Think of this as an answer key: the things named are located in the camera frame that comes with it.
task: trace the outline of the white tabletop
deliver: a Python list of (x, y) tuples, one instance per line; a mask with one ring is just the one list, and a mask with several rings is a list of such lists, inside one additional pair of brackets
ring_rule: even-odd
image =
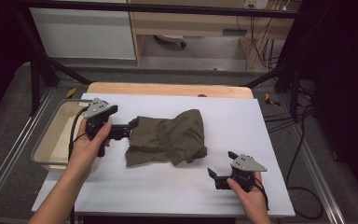
[[(204, 122), (208, 156), (173, 166), (150, 162), (126, 167), (129, 140), (111, 141), (98, 169), (89, 176), (76, 201), (83, 215), (130, 215), (174, 217), (240, 217), (238, 198), (231, 190), (215, 189), (207, 168), (229, 175), (228, 151), (253, 156), (268, 168), (262, 173), (271, 217), (295, 215), (282, 173), (269, 140), (260, 107), (255, 99), (186, 96), (84, 94), (118, 105), (111, 116), (115, 124), (126, 124), (137, 116), (173, 119), (196, 108)], [(61, 173), (49, 172), (34, 203), (33, 211), (46, 198)]]

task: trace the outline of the olive green cloth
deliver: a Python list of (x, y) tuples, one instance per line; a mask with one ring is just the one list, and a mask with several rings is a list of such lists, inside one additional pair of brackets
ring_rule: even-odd
[(175, 119), (138, 117), (138, 127), (132, 130), (126, 152), (127, 167), (149, 161), (181, 161), (191, 163), (207, 155), (204, 145), (200, 111), (192, 109)]

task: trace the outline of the white wall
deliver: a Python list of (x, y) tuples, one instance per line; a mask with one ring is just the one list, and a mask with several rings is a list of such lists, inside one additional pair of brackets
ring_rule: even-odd
[(31, 12), (51, 57), (135, 60), (128, 12), (44, 8), (31, 8)]

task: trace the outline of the forearm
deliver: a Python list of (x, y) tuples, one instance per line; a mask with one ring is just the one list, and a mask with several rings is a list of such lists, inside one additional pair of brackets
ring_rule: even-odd
[(69, 217), (84, 180), (65, 171), (29, 223), (64, 223)]

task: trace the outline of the beige container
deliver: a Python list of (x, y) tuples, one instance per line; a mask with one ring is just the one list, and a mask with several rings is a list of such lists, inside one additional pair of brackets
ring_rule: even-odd
[[(35, 163), (42, 165), (48, 171), (62, 171), (66, 168), (70, 133), (75, 116), (89, 103), (90, 100), (65, 100), (58, 105), (32, 151), (31, 159)], [(77, 120), (74, 139), (82, 119), (81, 115)], [(98, 168), (98, 164), (99, 158), (93, 163), (92, 172)]]

